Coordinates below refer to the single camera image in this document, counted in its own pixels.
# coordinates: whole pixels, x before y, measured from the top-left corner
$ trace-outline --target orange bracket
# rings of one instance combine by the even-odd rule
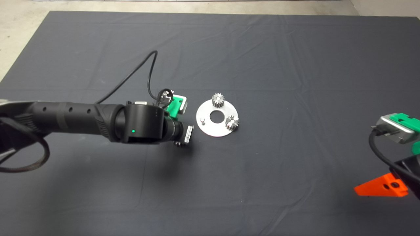
[[[361,184],[354,190],[359,196],[404,197],[408,194],[407,186],[392,173]]]

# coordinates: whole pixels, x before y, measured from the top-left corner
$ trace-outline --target center hole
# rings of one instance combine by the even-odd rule
[[[210,120],[214,123],[222,123],[225,120],[225,115],[219,110],[214,110],[210,113]]]

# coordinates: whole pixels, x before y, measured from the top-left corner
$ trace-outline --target black cable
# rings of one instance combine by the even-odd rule
[[[45,141],[45,139],[43,139],[42,137],[36,135],[30,128],[14,121],[13,119],[7,118],[7,117],[0,117],[0,121],[21,132],[22,134],[25,134],[26,136],[28,136],[29,138],[31,138],[32,140],[38,142],[39,144],[41,144],[41,146],[44,148],[44,155],[42,156],[41,159],[39,159],[37,162],[34,162],[30,165],[26,165],[26,166],[22,166],[22,167],[17,167],[17,168],[12,168],[12,167],[0,167],[0,172],[4,172],[4,173],[20,173],[20,172],[26,172],[26,171],[31,171],[31,170],[35,170],[38,169],[39,167],[41,167],[43,164],[45,164],[48,160],[48,158],[50,157],[50,149],[48,147],[47,142]],[[15,153],[13,154],[9,154],[6,157],[4,157],[2,160],[0,160],[0,164],[5,162],[7,159],[9,159],[10,157],[12,157]]]
[[[401,166],[395,164],[394,162],[390,161],[388,158],[386,158],[376,147],[375,145],[375,137],[382,135],[382,133],[379,130],[374,129],[370,135],[369,135],[369,146],[372,149],[373,153],[381,160],[383,161],[385,164],[387,164],[389,167],[391,167],[392,169],[396,170],[398,172],[398,174],[403,174],[405,177],[416,181],[418,183],[420,183],[420,177],[418,177],[417,175],[405,170],[404,168],[402,168]]]
[[[103,101],[105,101],[107,98],[109,98],[115,91],[117,91],[134,73],[136,73],[136,71],[138,70],[138,69],[140,69],[140,67],[142,67],[146,62],[147,62],[147,60],[152,56],[152,55],[155,55],[154,57],[153,57],[153,61],[152,61],[152,65],[150,66],[150,71],[149,71],[149,78],[147,79],[147,91],[149,92],[149,95],[153,98],[153,99],[155,99],[156,101],[158,100],[158,98],[157,97],[155,97],[153,94],[152,94],[152,91],[150,90],[150,79],[151,79],[151,77],[152,77],[152,72],[153,72],[153,67],[155,66],[155,61],[156,61],[156,58],[157,58],[157,56],[158,56],[158,51],[156,51],[156,50],[154,50],[154,51],[152,51],[151,53],[149,53],[149,55],[147,55],[147,57],[139,64],[139,65],[137,65],[135,68],[134,68],[134,70],[129,74],[129,75],[127,75],[127,77],[126,78],[124,78],[123,80],[121,80],[121,82],[120,83],[118,83],[117,84],[117,86],[115,86],[111,91],[109,91],[104,97],[102,97],[101,99],[99,99],[99,100],[97,100],[95,103],[102,103]]]

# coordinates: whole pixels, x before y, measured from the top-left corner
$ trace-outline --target metal gear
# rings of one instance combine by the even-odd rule
[[[234,131],[239,126],[239,119],[235,119],[235,116],[231,115],[226,118],[226,128],[230,131]]]
[[[225,96],[221,93],[216,93],[211,98],[213,106],[216,108],[222,107],[225,102]]]

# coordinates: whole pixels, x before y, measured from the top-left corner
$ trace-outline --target concrete floor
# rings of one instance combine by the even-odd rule
[[[34,2],[31,0],[0,0],[0,81],[50,10],[420,16],[420,1]]]

